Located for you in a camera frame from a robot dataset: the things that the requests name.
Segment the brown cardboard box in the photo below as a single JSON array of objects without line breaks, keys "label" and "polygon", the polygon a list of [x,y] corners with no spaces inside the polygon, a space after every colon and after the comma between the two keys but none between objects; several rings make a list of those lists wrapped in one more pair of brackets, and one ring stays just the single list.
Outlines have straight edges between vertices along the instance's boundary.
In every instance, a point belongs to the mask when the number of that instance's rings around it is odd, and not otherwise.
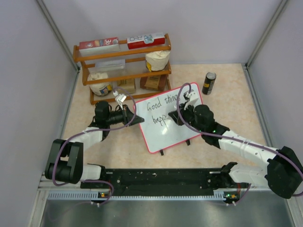
[{"label": "brown cardboard box", "polygon": [[140,79],[140,88],[154,91],[163,91],[168,75],[143,77]]}]

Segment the clear plastic container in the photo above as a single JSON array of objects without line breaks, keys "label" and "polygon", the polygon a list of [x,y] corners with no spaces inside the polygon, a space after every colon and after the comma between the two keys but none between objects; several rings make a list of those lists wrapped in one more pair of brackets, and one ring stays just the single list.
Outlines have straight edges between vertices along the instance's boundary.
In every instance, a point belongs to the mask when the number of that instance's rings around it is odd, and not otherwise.
[{"label": "clear plastic container", "polygon": [[124,70],[125,60],[100,61],[95,63],[95,72]]}]

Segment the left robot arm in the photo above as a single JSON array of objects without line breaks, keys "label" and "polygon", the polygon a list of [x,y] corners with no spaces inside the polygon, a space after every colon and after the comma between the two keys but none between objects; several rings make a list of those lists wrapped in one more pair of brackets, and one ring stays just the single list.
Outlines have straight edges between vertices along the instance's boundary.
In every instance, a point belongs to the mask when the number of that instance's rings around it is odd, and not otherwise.
[{"label": "left robot arm", "polygon": [[53,141],[45,167],[45,178],[53,180],[55,185],[77,184],[91,180],[96,187],[103,187],[107,183],[107,175],[102,173],[102,167],[83,162],[84,151],[94,144],[106,139],[111,126],[122,123],[124,127],[144,122],[144,118],[133,112],[127,105],[117,105],[113,110],[107,101],[100,101],[95,105],[95,116],[90,125],[71,138]]}]

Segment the white bag middle shelf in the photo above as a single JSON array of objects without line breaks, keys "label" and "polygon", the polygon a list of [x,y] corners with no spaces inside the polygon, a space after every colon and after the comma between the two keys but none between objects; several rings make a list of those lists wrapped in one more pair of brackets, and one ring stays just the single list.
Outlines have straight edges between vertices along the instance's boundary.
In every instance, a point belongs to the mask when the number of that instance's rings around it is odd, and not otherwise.
[{"label": "white bag middle shelf", "polygon": [[149,52],[145,55],[146,67],[149,71],[161,71],[166,67],[169,57],[168,50]]}]

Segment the white bag shelf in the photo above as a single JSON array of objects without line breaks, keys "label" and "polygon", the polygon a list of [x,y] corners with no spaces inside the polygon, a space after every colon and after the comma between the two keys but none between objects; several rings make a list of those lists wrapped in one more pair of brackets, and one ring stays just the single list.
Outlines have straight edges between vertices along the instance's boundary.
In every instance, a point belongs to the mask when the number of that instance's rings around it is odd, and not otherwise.
[{"label": "white bag shelf", "polygon": [[[108,74],[106,72],[95,72],[89,74],[88,81],[95,81],[95,80],[107,79],[107,78],[108,78]],[[112,91],[111,82],[89,84],[89,87],[92,90],[92,92],[97,96],[106,96]]]},{"label": "white bag shelf", "polygon": [[149,71],[161,71],[166,67],[169,57],[168,50],[149,52],[145,55],[146,67]]}]

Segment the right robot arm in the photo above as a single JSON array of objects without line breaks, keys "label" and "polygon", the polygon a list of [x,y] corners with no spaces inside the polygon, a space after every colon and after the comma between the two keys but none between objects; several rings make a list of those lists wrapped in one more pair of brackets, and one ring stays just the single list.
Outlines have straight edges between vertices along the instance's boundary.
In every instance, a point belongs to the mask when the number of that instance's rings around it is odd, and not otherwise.
[{"label": "right robot arm", "polygon": [[221,175],[224,186],[250,183],[268,186],[271,191],[285,199],[296,195],[295,191],[303,181],[303,166],[291,148],[266,147],[245,139],[216,122],[213,112],[206,105],[186,107],[181,104],[178,110],[169,113],[169,117],[177,125],[186,125],[200,133],[207,144],[234,152],[256,164],[256,166],[228,164],[227,171]]}]

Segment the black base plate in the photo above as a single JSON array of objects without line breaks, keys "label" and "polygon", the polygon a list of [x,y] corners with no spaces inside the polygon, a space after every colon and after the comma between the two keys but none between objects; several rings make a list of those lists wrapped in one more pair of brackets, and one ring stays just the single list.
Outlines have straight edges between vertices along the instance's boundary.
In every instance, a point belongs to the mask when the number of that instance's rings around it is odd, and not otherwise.
[{"label": "black base plate", "polygon": [[114,196],[200,196],[217,189],[244,189],[220,168],[110,169],[100,179],[114,187]]}]

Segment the red white box right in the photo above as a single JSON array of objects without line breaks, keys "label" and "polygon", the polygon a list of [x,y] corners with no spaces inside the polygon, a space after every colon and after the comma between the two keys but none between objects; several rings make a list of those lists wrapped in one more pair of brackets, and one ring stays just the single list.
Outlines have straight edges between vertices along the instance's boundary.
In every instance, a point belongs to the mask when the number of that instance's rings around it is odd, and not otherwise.
[{"label": "red white box right", "polygon": [[127,38],[127,46],[129,49],[137,49],[162,44],[165,44],[165,35],[163,32],[138,35]]}]

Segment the pink framed whiteboard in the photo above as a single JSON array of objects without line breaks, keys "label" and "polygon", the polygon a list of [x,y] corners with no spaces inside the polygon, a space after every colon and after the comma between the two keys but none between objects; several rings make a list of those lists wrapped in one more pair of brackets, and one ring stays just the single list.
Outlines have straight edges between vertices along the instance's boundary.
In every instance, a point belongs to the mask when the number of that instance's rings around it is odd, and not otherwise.
[{"label": "pink framed whiteboard", "polygon": [[199,136],[187,126],[178,126],[169,112],[177,107],[180,88],[165,91],[136,102],[136,115],[144,119],[140,129],[150,153],[155,153]]}]

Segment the black drink can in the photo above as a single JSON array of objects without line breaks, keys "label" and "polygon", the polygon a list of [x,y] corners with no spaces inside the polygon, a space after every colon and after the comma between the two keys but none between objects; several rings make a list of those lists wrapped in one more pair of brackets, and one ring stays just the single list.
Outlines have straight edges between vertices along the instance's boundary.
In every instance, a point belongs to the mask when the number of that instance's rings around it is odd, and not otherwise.
[{"label": "black drink can", "polygon": [[205,95],[209,95],[212,92],[214,87],[214,83],[216,80],[216,74],[214,72],[208,72],[205,76],[202,93]]}]

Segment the white bag bottom shelf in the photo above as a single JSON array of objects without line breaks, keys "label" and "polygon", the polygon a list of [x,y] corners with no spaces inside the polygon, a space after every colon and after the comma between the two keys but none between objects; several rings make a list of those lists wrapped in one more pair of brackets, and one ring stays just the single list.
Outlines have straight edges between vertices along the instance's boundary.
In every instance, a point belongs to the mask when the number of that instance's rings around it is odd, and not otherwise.
[{"label": "white bag bottom shelf", "polygon": [[[106,72],[95,72],[89,74],[88,81],[95,81],[95,80],[107,79],[107,78],[108,78],[108,74]],[[111,82],[89,84],[89,87],[92,90],[92,92],[97,96],[106,96],[112,91]]]}]

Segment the small tan box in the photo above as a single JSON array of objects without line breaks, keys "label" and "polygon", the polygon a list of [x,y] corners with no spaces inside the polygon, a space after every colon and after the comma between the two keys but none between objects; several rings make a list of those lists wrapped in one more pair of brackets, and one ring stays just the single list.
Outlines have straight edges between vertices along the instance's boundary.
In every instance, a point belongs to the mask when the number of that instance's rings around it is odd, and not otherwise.
[{"label": "small tan box", "polygon": [[135,80],[134,79],[119,80],[119,81],[117,81],[117,85],[119,87],[122,87],[126,91],[128,91],[130,94],[136,92]]}]

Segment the red toothpaste box left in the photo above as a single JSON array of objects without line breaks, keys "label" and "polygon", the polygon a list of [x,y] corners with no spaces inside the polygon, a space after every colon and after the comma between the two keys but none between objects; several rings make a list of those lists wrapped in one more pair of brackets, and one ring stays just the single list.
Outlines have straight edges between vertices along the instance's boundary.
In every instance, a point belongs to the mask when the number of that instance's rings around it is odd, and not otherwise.
[{"label": "red toothpaste box left", "polygon": [[82,56],[98,55],[120,51],[118,37],[84,41],[79,43],[79,51]]}]

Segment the wooden three-tier shelf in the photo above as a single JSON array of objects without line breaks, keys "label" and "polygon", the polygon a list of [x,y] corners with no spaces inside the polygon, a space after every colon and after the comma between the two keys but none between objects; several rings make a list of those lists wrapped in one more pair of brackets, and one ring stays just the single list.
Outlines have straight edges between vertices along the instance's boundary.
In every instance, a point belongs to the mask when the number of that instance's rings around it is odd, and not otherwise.
[{"label": "wooden three-tier shelf", "polygon": [[[82,56],[79,51],[79,47],[75,45],[73,48],[73,60],[75,61],[75,63],[79,62],[81,64],[83,85],[87,86],[91,84],[111,82],[113,86],[116,86],[116,82],[119,80],[134,79],[136,91],[133,94],[133,97],[135,99],[142,99],[142,98],[147,98],[157,95],[160,93],[160,91],[152,91],[152,90],[140,88],[140,78],[165,75],[166,83],[164,90],[165,91],[170,90],[171,89],[171,85],[169,82],[169,75],[171,74],[170,63],[167,63],[165,68],[161,71],[149,71],[146,68],[146,61],[145,61],[146,53],[171,50],[171,42],[170,42],[169,34],[165,34],[164,36],[165,36],[165,44],[163,45],[149,46],[149,47],[129,50],[127,48],[127,41],[120,40],[119,44],[121,51],[102,53],[98,55],[89,55],[89,56]],[[113,76],[109,75],[109,78],[107,79],[88,81],[89,69],[94,68],[96,62],[102,60],[110,61],[110,60],[120,60],[120,59],[125,60],[126,73],[115,74]]]}]

